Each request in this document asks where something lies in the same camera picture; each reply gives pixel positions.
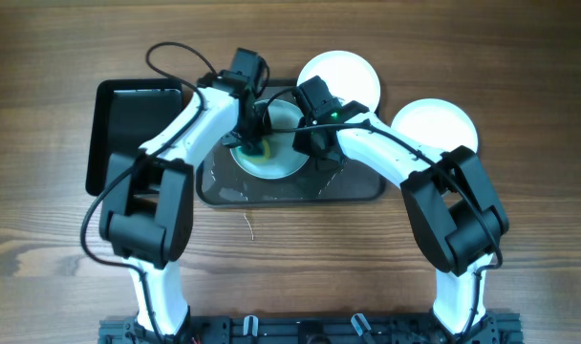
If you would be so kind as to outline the green yellow sponge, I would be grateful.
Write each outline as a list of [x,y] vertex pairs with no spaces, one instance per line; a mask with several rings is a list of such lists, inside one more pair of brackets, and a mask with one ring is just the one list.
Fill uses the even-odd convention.
[[267,161],[271,156],[269,143],[265,139],[240,146],[238,153],[243,159],[254,163]]

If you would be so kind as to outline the white plate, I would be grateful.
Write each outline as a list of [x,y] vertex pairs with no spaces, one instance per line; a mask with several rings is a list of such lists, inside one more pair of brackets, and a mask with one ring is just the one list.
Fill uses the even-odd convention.
[[[299,108],[285,100],[276,99],[268,110],[274,129],[294,129],[303,118]],[[242,146],[230,152],[249,175],[265,180],[283,179],[300,170],[309,159],[308,155],[292,148],[293,140],[294,133],[272,134],[263,138],[264,154],[261,156],[247,155]]]
[[301,70],[296,85],[319,76],[330,93],[345,105],[351,101],[374,112],[380,102],[381,86],[373,66],[358,54],[329,51],[311,59]]
[[438,98],[415,100],[399,110],[391,128],[428,146],[452,151],[465,146],[479,151],[478,131],[459,106]]

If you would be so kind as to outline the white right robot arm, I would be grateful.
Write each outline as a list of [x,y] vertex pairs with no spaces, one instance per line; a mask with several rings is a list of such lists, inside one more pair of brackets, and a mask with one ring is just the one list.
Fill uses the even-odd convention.
[[478,155],[412,140],[365,105],[342,104],[314,76],[292,91],[304,117],[293,148],[314,157],[359,161],[399,188],[414,239],[436,269],[432,312],[448,338],[467,341],[484,318],[487,271],[503,262],[509,219]]

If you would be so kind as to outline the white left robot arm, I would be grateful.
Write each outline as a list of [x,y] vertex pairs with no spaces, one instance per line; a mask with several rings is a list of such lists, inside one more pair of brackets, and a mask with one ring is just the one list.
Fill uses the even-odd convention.
[[194,171],[224,136],[252,146],[264,126],[255,100],[269,81],[258,53],[238,49],[227,70],[212,70],[191,85],[193,97],[135,156],[111,155],[99,235],[130,271],[139,311],[131,337],[145,343],[186,339],[190,309],[178,260],[193,227]]

